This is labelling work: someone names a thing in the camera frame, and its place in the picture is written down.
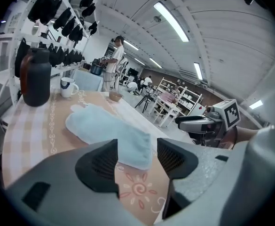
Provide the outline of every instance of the table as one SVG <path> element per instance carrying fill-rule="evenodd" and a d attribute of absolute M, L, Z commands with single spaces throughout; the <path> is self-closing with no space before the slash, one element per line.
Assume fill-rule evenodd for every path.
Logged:
<path fill-rule="evenodd" d="M 140 171 L 117 163 L 115 181 L 124 208 L 146 225 L 152 225 L 167 197 L 169 178 L 157 158 L 157 138 L 168 138 L 126 101 L 113 102 L 108 93 L 80 90 L 71 98 L 62 98 L 52 88 L 50 99 L 42 106 L 30 107 L 21 97 L 5 135 L 2 172 L 5 187 L 50 155 L 88 146 L 65 127 L 72 110 L 84 103 L 102 106 L 126 123 L 151 134 L 153 163 Z"/>
<path fill-rule="evenodd" d="M 155 106 L 159 105 L 161 107 L 160 111 L 155 110 Z M 168 101 L 163 100 L 160 96 L 157 97 L 155 103 L 153 104 L 152 108 L 150 109 L 150 111 L 148 112 L 148 115 L 151 114 L 151 112 L 155 110 L 158 115 L 155 118 L 155 120 L 153 121 L 153 123 L 156 121 L 156 119 L 158 118 L 158 116 L 160 116 L 161 112 L 163 110 L 166 110 L 168 113 L 162 118 L 159 127 L 161 127 L 165 121 L 167 120 L 167 118 L 169 118 L 170 115 L 173 116 L 172 120 L 170 121 L 170 123 L 168 125 L 170 125 L 172 123 L 172 121 L 177 117 L 177 115 L 180 112 L 180 109 L 177 108 L 177 106 L 174 103 L 170 103 Z"/>
<path fill-rule="evenodd" d="M 95 75 L 86 69 L 78 69 L 71 76 L 75 79 L 76 85 L 82 90 L 101 91 L 104 79 L 102 76 Z"/>

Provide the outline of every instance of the floor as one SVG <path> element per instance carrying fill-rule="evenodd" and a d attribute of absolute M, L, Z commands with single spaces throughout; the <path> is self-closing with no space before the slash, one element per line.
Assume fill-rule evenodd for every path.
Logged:
<path fill-rule="evenodd" d="M 136 96 L 129 93 L 125 86 L 120 85 L 118 89 L 119 89 L 119 92 L 124 96 L 124 100 L 132 107 L 135 107 L 138 104 L 138 102 L 140 102 L 140 100 L 142 99 L 142 96 Z M 142 113 L 143 106 L 144 106 L 144 103 L 142 103 L 139 107 L 137 107 L 136 110 L 150 122 L 154 121 L 155 119 L 154 112 L 151 113 L 149 116 L 147 116 L 149 110 L 151 109 L 151 104 L 148 105 L 148 108 L 144 113 Z M 175 121 L 173 121 L 168 127 L 166 127 L 165 125 L 168 125 L 170 121 L 166 121 L 166 123 L 162 127 L 158 127 L 159 122 L 160 122 L 160 118 L 156 120 L 154 125 L 158 129 L 160 129 L 162 132 L 164 132 L 169 138 L 177 141 L 182 141 L 182 142 L 188 142 L 190 140 L 189 134 L 187 132 L 184 132 L 178 129 Z"/>

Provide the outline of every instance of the pot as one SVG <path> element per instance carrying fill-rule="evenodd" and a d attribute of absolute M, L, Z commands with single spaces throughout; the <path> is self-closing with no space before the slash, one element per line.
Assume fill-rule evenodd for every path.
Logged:
<path fill-rule="evenodd" d="M 93 73 L 95 75 L 101 75 L 103 71 L 103 67 L 99 65 L 92 65 L 90 68 L 90 73 Z"/>

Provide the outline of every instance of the ceiling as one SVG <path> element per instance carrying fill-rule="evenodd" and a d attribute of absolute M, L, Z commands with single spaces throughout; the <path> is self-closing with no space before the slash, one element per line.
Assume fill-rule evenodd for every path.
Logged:
<path fill-rule="evenodd" d="M 153 5 L 163 2 L 189 36 L 182 42 Z M 71 4 L 79 12 L 79 0 Z M 125 52 L 153 70 L 196 82 L 193 63 L 199 62 L 209 87 L 242 102 L 267 75 L 275 60 L 275 20 L 256 2 L 244 0 L 95 0 L 99 33 L 122 35 L 140 50 Z M 163 69 L 158 69 L 149 58 Z"/>

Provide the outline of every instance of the light blue towel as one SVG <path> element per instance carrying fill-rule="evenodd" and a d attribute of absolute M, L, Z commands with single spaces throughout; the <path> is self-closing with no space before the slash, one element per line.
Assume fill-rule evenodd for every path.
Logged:
<path fill-rule="evenodd" d="M 89 104 L 84 109 L 70 114 L 65 124 L 70 132 L 88 144 L 117 139 L 120 163 L 140 170 L 150 169 L 150 134 L 126 124 L 103 108 Z"/>

